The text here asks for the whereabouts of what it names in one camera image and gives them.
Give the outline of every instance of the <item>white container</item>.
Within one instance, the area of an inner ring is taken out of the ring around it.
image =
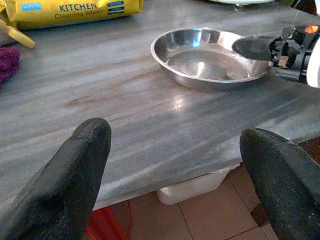
[[[161,203],[172,205],[208,193],[216,190],[227,174],[238,166],[240,166],[239,163],[176,185],[161,188],[156,191],[156,195]]]

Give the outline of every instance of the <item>purple cloth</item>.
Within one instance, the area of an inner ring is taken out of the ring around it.
[[[20,52],[16,47],[0,47],[0,87],[19,67]]]

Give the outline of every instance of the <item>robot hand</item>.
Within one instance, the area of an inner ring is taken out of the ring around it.
[[[277,76],[320,88],[319,25],[286,27],[280,37],[244,37],[232,48],[248,59],[272,61]]]

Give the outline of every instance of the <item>metal bowl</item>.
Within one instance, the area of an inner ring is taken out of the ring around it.
[[[251,60],[233,51],[241,36],[210,28],[166,32],[151,54],[178,83],[200,90],[230,90],[266,75],[272,62]]]

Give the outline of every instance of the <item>gray marble table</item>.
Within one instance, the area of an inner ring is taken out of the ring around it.
[[[260,127],[295,141],[320,134],[320,90],[270,74],[233,92],[171,81],[152,40],[184,27],[280,34],[320,18],[280,6],[236,12],[205,0],[146,0],[134,16],[29,31],[21,67],[0,89],[0,213],[82,121],[102,117],[112,144],[95,208],[240,163],[239,136]]]

